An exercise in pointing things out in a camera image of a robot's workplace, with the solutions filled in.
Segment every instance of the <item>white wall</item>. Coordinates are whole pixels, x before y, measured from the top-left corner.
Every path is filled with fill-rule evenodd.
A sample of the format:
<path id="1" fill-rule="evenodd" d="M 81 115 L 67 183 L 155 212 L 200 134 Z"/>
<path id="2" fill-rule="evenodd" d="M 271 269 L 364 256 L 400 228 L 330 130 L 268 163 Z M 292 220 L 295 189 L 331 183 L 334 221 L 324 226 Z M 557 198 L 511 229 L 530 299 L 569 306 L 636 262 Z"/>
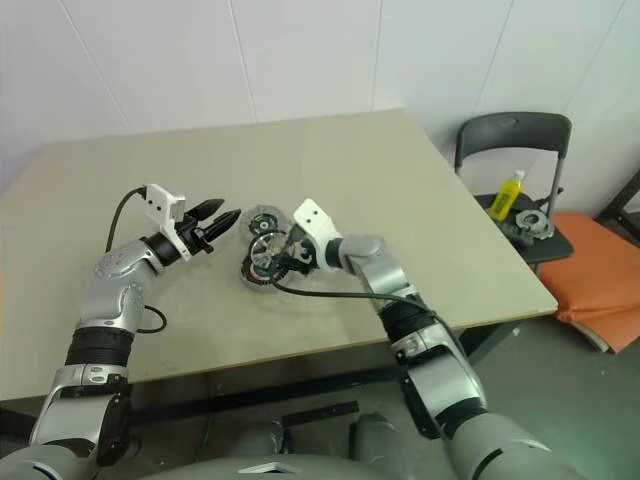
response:
<path id="1" fill-rule="evenodd" d="M 45 142 L 404 106 L 451 159 L 461 122 L 562 112 L 560 207 L 640 168 L 640 0 L 0 0 L 0 193 Z M 471 159 L 473 192 L 514 165 Z"/>

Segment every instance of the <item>gray floor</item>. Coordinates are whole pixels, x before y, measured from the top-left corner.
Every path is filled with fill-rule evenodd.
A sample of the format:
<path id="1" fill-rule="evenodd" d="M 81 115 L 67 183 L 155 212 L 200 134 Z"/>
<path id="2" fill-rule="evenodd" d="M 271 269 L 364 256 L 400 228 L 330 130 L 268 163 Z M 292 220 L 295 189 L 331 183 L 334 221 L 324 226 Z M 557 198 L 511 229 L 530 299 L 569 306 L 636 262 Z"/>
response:
<path id="1" fill-rule="evenodd" d="M 270 383 L 365 368 L 389 361 L 380 346 L 295 361 L 215 372 L 137 387 L 137 405 L 229 394 Z M 553 320 L 528 321 L 477 365 L 492 410 L 511 416 L 592 480 L 636 479 L 640 471 L 640 344 L 618 356 L 595 353 L 570 327 Z M 440 441 L 416 434 L 398 388 L 359 387 L 255 408 L 148 426 L 136 433 L 138 456 L 103 470 L 102 479 L 133 479 L 175 466 L 224 455 L 252 422 L 357 400 L 361 411 L 378 411 L 394 422 L 414 461 L 417 478 L 453 479 Z M 28 411 L 38 401 L 13 402 Z M 355 415 L 295 427 L 300 453 L 344 456 L 347 429 Z M 11 448 L 4 442 L 4 450 Z"/>

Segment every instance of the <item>black cable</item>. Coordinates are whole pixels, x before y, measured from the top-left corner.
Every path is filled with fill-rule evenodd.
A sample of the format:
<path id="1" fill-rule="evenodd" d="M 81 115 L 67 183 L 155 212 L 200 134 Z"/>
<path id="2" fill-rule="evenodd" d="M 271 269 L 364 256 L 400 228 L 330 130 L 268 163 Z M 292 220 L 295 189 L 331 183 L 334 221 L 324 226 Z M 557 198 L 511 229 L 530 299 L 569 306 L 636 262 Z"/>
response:
<path id="1" fill-rule="evenodd" d="M 133 190 L 128 192 L 124 197 L 122 197 L 122 200 L 120 200 L 120 203 L 116 207 L 116 212 L 113 214 L 113 220 L 111 220 L 111 227 L 109 228 L 109 235 L 107 236 L 107 247 L 104 250 L 105 253 L 110 251 L 111 247 L 113 246 L 113 237 L 116 234 L 116 226 L 118 225 L 118 220 L 120 219 L 120 214 L 122 213 L 122 209 L 124 208 L 125 204 L 136 193 L 140 195 L 142 198 L 144 198 L 146 195 L 146 192 L 147 192 L 147 188 L 142 186 L 142 187 L 134 188 Z"/>
<path id="2" fill-rule="evenodd" d="M 138 333 L 158 333 L 164 330 L 165 328 L 167 328 L 167 316 L 164 313 L 162 313 L 161 310 L 157 309 L 156 307 L 152 307 L 151 305 L 145 305 L 144 308 L 145 310 L 149 310 L 155 313 L 158 317 L 160 317 L 160 320 L 162 321 L 162 325 L 159 326 L 158 328 L 139 328 Z"/>
<path id="3" fill-rule="evenodd" d="M 111 226 L 109 227 L 109 235 L 107 236 L 107 246 L 104 250 L 105 253 L 108 253 L 109 251 L 111 251 L 111 247 L 113 246 L 113 237 L 116 234 L 116 227 L 118 225 L 118 220 L 120 219 L 120 214 L 122 213 L 122 209 L 127 204 L 129 199 L 133 197 L 135 194 L 138 194 L 142 198 L 145 198 L 147 194 L 147 187 L 143 185 L 142 187 L 134 188 L 130 192 L 127 192 L 125 196 L 122 197 L 122 200 L 120 200 L 120 203 L 118 203 L 118 206 L 116 207 L 116 211 L 113 214 L 113 219 L 111 220 Z M 151 305 L 145 305 L 144 308 L 146 310 L 152 311 L 158 317 L 160 317 L 160 320 L 162 321 L 162 325 L 158 328 L 139 328 L 137 330 L 138 333 L 158 333 L 164 330 L 165 328 L 167 328 L 167 316 L 161 310 L 158 310 L 156 307 L 152 307 Z"/>
<path id="4" fill-rule="evenodd" d="M 416 308 L 419 308 L 420 310 L 422 310 L 425 313 L 432 313 L 433 312 L 433 310 L 431 310 L 429 307 L 427 307 L 422 302 L 418 302 L 416 300 L 411 300 L 410 298 L 400 297 L 398 295 L 389 295 L 389 294 L 386 294 L 386 293 L 321 292 L 321 291 L 314 291 L 314 290 L 298 290 L 296 288 L 285 287 L 284 285 L 281 285 L 278 282 L 276 282 L 274 280 L 273 273 L 271 273 L 271 276 L 269 277 L 269 281 L 278 290 L 280 290 L 282 292 L 290 293 L 292 295 L 300 295 L 300 296 L 303 296 L 303 297 L 365 298 L 365 299 L 369 299 L 369 300 L 391 300 L 391 301 L 395 301 L 395 302 L 402 302 L 402 303 L 406 303 L 408 305 L 412 305 L 412 306 L 414 306 Z M 464 350 L 464 347 L 460 343 L 460 340 L 458 339 L 458 337 L 451 330 L 451 327 L 449 327 L 449 325 L 447 325 L 437 315 L 434 315 L 432 318 L 434 318 L 440 325 L 443 326 L 443 328 L 447 331 L 449 336 L 451 336 L 451 338 L 455 342 L 455 344 L 458 347 L 458 349 L 460 350 L 460 352 L 463 355 L 466 356 L 466 352 Z"/>

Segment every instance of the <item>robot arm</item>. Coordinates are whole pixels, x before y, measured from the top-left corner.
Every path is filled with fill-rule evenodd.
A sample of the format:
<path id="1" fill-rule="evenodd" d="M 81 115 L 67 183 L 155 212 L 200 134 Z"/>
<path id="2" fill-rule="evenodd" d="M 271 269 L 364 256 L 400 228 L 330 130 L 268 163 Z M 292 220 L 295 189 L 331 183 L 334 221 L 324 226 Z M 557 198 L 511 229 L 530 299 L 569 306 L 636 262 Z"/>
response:
<path id="1" fill-rule="evenodd" d="M 145 189 L 147 216 L 159 232 L 109 251 L 96 265 L 80 308 L 65 365 L 30 438 L 30 446 L 0 462 L 0 479 L 86 480 L 113 465 L 128 447 L 131 344 L 144 297 L 180 258 L 188 261 L 227 231 L 240 215 L 224 213 L 209 226 L 223 200 L 207 200 L 184 213 L 184 197 L 158 185 Z"/>
<path id="2" fill-rule="evenodd" d="M 294 219 L 292 233 L 304 232 L 320 269 L 343 269 L 368 293 L 401 297 L 372 299 L 373 307 L 402 366 L 400 385 L 418 431 L 444 440 L 460 479 L 583 478 L 513 421 L 488 411 L 482 385 L 455 335 L 424 304 L 382 237 L 343 238 L 312 200 Z"/>

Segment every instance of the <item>table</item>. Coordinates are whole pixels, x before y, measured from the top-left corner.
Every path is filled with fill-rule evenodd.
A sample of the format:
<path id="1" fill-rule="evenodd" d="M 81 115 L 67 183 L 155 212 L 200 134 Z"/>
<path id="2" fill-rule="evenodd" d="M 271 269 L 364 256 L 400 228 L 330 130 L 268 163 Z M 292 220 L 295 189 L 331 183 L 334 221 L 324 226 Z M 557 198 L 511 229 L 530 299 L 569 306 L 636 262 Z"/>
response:
<path id="1" fill-rule="evenodd" d="M 122 195 L 159 183 L 189 205 L 270 204 L 307 197 L 342 233 L 383 235 L 423 299 L 452 328 L 553 312 L 556 301 L 403 111 L 322 117 L 53 144 L 0 199 L 0 400 L 48 392 L 63 365 L 78 303 Z M 115 245 L 148 235 L 140 201 Z M 172 266 L 147 302 L 169 327 L 138 335 L 133 382 L 381 342 L 367 301 L 247 289 L 247 245 L 233 229 L 212 255 Z M 294 286 L 357 289 L 341 273 Z"/>

